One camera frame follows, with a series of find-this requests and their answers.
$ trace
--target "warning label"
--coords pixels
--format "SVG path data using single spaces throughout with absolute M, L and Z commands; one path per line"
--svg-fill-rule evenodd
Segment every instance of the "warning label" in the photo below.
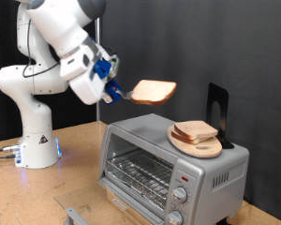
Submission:
M 45 135 L 43 135 L 39 141 L 39 144 L 41 143 L 47 143 L 48 142 L 48 139 L 45 137 Z

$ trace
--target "toast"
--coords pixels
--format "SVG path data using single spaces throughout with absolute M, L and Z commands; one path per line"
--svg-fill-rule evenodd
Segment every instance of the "toast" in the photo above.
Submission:
M 174 128 L 177 133 L 189 140 L 211 138 L 217 135 L 217 130 L 204 121 L 175 123 Z
M 142 80 L 133 89 L 131 101 L 136 104 L 162 105 L 175 93 L 176 86 L 176 82 Z
M 190 140 L 190 139 L 187 139 L 187 138 L 181 136 L 176 130 L 174 130 L 174 128 L 172 128 L 171 137 L 173 137 L 181 142 L 191 143 L 191 144 L 201 143 L 201 142 L 204 142 L 204 141 L 210 139 L 210 138 L 201 138 L 201 139 Z

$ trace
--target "bread stack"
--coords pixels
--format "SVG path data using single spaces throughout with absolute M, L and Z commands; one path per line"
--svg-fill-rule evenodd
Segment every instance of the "bread stack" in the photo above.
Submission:
M 204 121 L 187 121 L 175 123 L 171 136 L 184 143 L 197 144 L 213 138 L 217 130 L 206 124 Z
M 168 129 L 168 137 L 175 147 L 198 158 L 220 155 L 222 145 L 216 135 L 217 130 L 203 121 L 175 123 Z

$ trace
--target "blue light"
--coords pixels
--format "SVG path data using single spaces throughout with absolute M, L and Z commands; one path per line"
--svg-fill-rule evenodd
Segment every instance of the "blue light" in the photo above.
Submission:
M 56 138 L 56 145 L 57 145 L 58 157 L 60 158 L 63 155 L 63 153 L 60 151 L 58 138 Z

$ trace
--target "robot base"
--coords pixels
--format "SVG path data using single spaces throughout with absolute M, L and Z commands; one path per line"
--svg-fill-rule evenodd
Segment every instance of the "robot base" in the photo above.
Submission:
M 24 132 L 19 139 L 21 153 L 15 158 L 16 167 L 41 169 L 55 164 L 61 156 L 58 139 L 52 131 L 32 134 Z

